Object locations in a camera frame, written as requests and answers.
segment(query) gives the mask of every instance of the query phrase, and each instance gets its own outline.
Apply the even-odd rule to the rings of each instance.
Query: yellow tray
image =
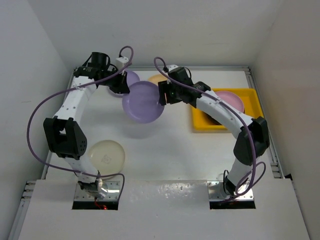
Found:
[[[229,91],[238,95],[244,103],[244,113],[252,116],[255,119],[259,116],[263,117],[262,109],[259,103],[259,99],[256,90],[252,88],[213,88],[215,92]],[[226,131],[226,127],[222,125],[216,125],[210,121],[208,116],[201,110],[191,107],[192,124],[196,131],[200,132],[219,132]]]

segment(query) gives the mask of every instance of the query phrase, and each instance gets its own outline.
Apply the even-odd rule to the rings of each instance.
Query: purple plate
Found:
[[[138,76],[138,74],[136,74],[134,71],[127,71],[126,70],[126,84],[128,84],[128,87],[130,87],[132,84],[139,82],[140,78]],[[110,90],[110,88],[108,87],[108,92],[116,97],[116,98],[122,98],[123,94],[118,94],[118,93],[114,93],[113,91]]]
[[[122,98],[122,107],[129,118],[141,124],[147,124],[160,117],[165,109],[159,103],[158,86],[149,81],[132,84],[130,93]]]

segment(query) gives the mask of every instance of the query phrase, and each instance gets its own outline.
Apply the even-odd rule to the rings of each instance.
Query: pink plate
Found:
[[[231,91],[217,91],[215,94],[218,95],[223,101],[230,104],[232,107],[237,109],[239,112],[243,113],[245,111],[244,102],[241,100],[238,95],[234,94]]]

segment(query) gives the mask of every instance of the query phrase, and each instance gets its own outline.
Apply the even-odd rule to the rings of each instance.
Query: cable clip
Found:
[[[83,89],[83,87],[79,87],[78,85],[75,85],[75,90],[80,90],[80,91],[83,91],[84,89]]]

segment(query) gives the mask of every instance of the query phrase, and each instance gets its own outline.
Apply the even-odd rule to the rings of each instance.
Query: white panel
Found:
[[[135,65],[161,55],[184,65],[246,65],[256,57],[283,0],[28,0],[68,66],[92,51]]]
[[[128,180],[119,210],[71,210],[76,181],[38,180],[20,240],[308,240],[288,179],[254,187],[256,209],[210,210],[203,181]]]
[[[37,179],[43,166],[26,142],[29,116],[49,94],[65,89],[69,72],[27,0],[0,4],[0,239],[7,239],[26,180]],[[62,102],[57,97],[40,109],[32,125],[36,152],[48,151],[42,122]]]
[[[319,239],[320,2],[287,0],[254,66],[281,163]]]

